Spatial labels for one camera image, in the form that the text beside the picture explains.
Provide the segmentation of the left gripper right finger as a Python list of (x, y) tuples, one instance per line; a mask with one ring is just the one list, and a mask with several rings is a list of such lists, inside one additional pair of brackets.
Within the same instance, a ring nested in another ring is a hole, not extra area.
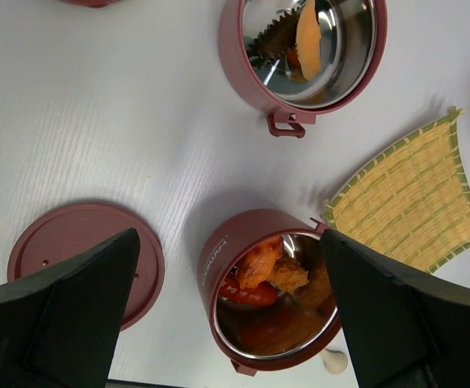
[(335, 230), (320, 240), (361, 387), (470, 387), (470, 289)]

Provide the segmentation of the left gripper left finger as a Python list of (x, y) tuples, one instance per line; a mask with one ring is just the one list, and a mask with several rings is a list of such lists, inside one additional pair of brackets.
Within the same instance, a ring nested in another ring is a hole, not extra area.
[(139, 254), (131, 228), (0, 285), (0, 387), (104, 387)]

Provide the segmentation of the fried chicken piece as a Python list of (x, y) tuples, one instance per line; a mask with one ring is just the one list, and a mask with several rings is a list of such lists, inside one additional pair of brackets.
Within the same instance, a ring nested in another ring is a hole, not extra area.
[(293, 294), (308, 283), (308, 272), (296, 259), (284, 256), (276, 261), (267, 281), (279, 290)]

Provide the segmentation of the red sausage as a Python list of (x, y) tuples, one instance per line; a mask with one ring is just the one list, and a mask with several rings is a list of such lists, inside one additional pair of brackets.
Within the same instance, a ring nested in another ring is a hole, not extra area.
[(222, 281), (219, 295), (231, 302), (257, 307), (271, 306), (278, 300), (276, 288), (266, 281), (261, 282), (256, 288), (243, 289), (231, 273)]

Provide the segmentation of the orange shrimp piece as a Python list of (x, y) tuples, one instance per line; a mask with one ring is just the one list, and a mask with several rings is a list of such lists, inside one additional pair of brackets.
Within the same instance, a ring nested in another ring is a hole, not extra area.
[(254, 289), (271, 274), (283, 256), (283, 237), (278, 235), (259, 243), (237, 263), (235, 278), (242, 289)]

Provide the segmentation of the salmon slice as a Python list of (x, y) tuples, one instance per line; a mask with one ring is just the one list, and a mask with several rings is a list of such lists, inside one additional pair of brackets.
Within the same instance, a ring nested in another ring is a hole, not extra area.
[(312, 80), (321, 71), (321, 38), (316, 1), (308, 0), (301, 9), (296, 27), (296, 53), (306, 81)]

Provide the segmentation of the dark chocolate pastry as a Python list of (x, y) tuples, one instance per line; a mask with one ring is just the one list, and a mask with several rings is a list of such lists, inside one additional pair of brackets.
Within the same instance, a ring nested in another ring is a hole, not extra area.
[(262, 32), (259, 32), (246, 49), (254, 69), (274, 64), (295, 48), (299, 17), (298, 10), (284, 11), (278, 19), (274, 19)]

